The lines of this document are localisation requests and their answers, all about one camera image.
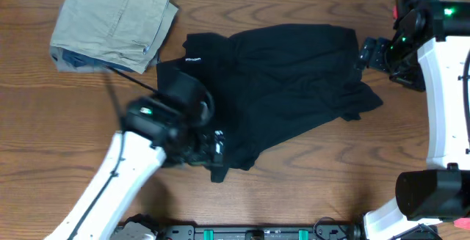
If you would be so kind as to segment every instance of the wooden table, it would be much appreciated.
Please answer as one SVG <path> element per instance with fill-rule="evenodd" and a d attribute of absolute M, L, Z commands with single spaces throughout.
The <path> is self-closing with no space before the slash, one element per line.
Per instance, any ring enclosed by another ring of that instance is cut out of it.
<path fill-rule="evenodd" d="M 0 237 L 41 239 L 68 214 L 118 129 L 102 74 L 58 73 L 48 43 L 64 0 L 0 0 Z M 394 0 L 172 0 L 181 9 L 162 52 L 184 55 L 188 33 L 234 34 L 278 23 L 331 23 L 391 37 Z M 139 79 L 156 85 L 155 70 Z M 124 218 L 152 214 L 210 224 L 307 224 L 352 219 L 394 196 L 397 176 L 427 155 L 424 93 L 366 70 L 385 104 L 266 150 L 249 172 L 210 182 L 200 167 L 161 170 Z M 122 104 L 147 92 L 113 76 Z M 440 226 L 444 239 L 470 232 Z"/>

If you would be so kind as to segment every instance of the black shirt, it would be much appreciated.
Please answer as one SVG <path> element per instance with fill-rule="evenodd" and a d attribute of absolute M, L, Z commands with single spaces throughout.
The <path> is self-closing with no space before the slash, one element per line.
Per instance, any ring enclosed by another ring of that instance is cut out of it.
<path fill-rule="evenodd" d="M 361 82 L 354 30 L 330 25 L 283 24 L 231 37 L 188 34 L 183 59 L 157 65 L 199 79 L 213 95 L 213 126 L 224 131 L 225 167 L 249 170 L 259 154 L 337 117 L 359 120 L 382 104 Z"/>

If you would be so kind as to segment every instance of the green led light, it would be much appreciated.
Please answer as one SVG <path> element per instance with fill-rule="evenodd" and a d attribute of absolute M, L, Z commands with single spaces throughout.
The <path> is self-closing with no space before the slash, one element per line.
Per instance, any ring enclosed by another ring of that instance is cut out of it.
<path fill-rule="evenodd" d="M 152 114 L 152 110 L 145 107 L 140 108 L 140 112 L 142 112 L 143 114 Z"/>
<path fill-rule="evenodd" d="M 444 9 L 444 15 L 445 16 L 451 16 L 453 15 L 455 12 L 455 9 L 454 8 L 445 8 Z"/>

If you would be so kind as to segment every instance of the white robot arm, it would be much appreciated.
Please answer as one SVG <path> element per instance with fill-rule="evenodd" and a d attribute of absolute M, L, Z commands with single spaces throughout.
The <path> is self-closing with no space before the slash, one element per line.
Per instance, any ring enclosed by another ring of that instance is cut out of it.
<path fill-rule="evenodd" d="M 458 163 L 460 170 L 470 170 L 463 83 L 463 67 L 470 51 L 470 37 L 447 37 L 446 42 L 432 39 L 418 50 L 418 61 L 424 75 L 430 144 L 427 167 L 445 170 Z M 408 221 L 394 198 L 376 211 L 364 216 L 368 239 L 388 240 L 419 224 L 435 225 L 440 219 Z"/>
<path fill-rule="evenodd" d="M 149 139 L 131 131 L 117 132 L 82 197 L 46 239 L 109 239 L 140 188 L 166 158 L 163 148 L 151 147 Z M 155 238 L 148 232 L 144 236 Z"/>

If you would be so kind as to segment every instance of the garment label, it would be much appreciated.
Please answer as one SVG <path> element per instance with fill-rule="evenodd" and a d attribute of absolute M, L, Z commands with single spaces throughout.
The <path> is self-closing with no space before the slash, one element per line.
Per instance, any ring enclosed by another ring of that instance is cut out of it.
<path fill-rule="evenodd" d="M 200 57 L 198 57 L 198 58 L 194 58 L 194 59 L 186 58 L 185 60 L 186 60 L 186 62 L 200 62 L 202 59 Z"/>

